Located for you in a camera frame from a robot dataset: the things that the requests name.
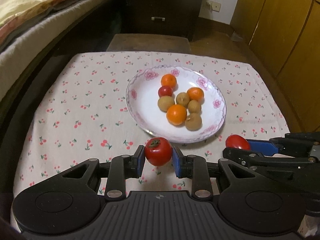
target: ribbed black surface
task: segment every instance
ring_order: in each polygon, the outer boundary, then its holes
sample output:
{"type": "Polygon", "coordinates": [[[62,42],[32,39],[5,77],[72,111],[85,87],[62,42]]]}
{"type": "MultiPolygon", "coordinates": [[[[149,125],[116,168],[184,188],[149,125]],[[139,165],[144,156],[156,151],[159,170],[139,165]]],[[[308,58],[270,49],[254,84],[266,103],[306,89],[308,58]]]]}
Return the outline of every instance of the ribbed black surface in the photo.
{"type": "Polygon", "coordinates": [[[208,202],[191,199],[187,192],[134,191],[130,197],[108,203],[86,228],[64,236],[23,234],[28,240],[250,240],[300,239],[294,233],[257,237],[226,224],[208,202]]]}

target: plate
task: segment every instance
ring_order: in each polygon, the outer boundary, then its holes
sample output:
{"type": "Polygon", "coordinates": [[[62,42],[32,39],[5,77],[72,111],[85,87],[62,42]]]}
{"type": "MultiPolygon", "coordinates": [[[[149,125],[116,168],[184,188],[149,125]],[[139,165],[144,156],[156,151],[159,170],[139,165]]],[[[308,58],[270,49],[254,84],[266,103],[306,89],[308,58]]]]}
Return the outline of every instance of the plate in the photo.
{"type": "Polygon", "coordinates": [[[138,73],[126,91],[127,108],[137,125],[155,137],[164,137],[174,143],[194,143],[213,136],[226,118],[226,102],[219,88],[204,75],[189,68],[160,65],[138,73]],[[174,98],[191,87],[204,91],[201,118],[202,127],[189,131],[185,126],[173,126],[158,105],[158,90],[163,75],[171,73],[177,78],[174,98]]]}

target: wooden floor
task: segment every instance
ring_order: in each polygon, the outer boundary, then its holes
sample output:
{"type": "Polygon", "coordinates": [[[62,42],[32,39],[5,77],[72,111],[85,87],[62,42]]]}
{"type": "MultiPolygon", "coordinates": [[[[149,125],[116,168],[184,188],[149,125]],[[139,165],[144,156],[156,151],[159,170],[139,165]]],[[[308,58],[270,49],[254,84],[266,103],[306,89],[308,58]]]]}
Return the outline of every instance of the wooden floor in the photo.
{"type": "Polygon", "coordinates": [[[277,82],[244,42],[231,40],[232,34],[233,29],[230,25],[198,18],[194,39],[190,42],[191,52],[194,55],[249,63],[267,85],[288,123],[290,132],[301,132],[296,113],[277,82]]]}

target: dark drawer cabinet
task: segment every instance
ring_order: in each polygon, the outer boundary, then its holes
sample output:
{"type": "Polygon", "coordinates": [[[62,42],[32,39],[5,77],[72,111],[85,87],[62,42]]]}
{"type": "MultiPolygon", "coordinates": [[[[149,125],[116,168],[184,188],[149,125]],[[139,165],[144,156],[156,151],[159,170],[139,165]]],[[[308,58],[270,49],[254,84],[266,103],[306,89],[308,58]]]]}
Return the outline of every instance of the dark drawer cabinet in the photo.
{"type": "Polygon", "coordinates": [[[121,0],[122,32],[193,39],[202,0],[121,0]]]}

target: silver handle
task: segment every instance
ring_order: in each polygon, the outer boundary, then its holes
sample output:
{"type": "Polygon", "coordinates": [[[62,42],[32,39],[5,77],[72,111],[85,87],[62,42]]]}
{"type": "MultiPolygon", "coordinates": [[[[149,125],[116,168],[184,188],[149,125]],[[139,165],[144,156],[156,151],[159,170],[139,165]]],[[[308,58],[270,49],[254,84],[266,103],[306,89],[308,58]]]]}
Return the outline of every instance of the silver handle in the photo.
{"type": "Polygon", "coordinates": [[[154,20],[162,20],[164,22],[165,18],[164,17],[151,17],[151,21],[154,21],[154,20]]]}

